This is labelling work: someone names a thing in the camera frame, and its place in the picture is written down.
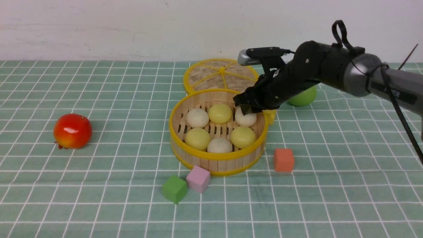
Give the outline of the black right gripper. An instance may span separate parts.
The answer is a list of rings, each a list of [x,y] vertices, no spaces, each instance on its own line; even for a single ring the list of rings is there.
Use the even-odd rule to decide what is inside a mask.
[[[287,64],[281,69],[260,75],[252,89],[235,95],[233,101],[236,107],[241,107],[243,115],[257,114],[265,109],[278,109],[290,98],[317,84],[317,78],[296,77],[292,67]]]

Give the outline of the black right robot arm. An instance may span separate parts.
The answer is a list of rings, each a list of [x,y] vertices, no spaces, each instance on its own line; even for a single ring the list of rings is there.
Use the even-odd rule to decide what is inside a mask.
[[[264,74],[243,93],[234,97],[234,104],[244,114],[275,110],[305,90],[323,83],[355,97],[374,94],[422,116],[422,75],[391,69],[375,55],[352,56],[346,48],[315,41],[304,42],[285,63],[282,55],[290,50],[262,47],[242,50],[238,63],[242,66],[261,64]]]

